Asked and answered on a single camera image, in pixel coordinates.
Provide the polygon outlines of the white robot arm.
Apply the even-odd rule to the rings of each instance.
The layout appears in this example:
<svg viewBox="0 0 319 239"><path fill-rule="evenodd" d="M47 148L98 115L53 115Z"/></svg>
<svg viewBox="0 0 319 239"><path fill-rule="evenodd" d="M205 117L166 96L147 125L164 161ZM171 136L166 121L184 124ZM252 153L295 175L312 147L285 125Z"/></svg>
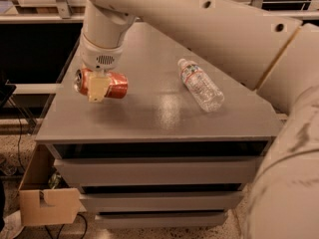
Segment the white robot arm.
<svg viewBox="0 0 319 239"><path fill-rule="evenodd" d="M242 239L319 239L319 29L231 0L87 0L141 18L288 119L246 205Z"/></svg>

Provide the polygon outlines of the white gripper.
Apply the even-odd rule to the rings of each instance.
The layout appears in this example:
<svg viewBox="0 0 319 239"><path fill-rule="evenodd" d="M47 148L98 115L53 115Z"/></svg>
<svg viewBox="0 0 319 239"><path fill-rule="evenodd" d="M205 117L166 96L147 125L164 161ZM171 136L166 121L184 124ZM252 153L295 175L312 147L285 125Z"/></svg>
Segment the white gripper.
<svg viewBox="0 0 319 239"><path fill-rule="evenodd" d="M80 37L80 55L83 64L93 71L109 71L114 69L121 57L123 47L101 48L90 42L84 34ZM111 80L96 72L88 77L88 100L90 103L100 103L105 97Z"/></svg>

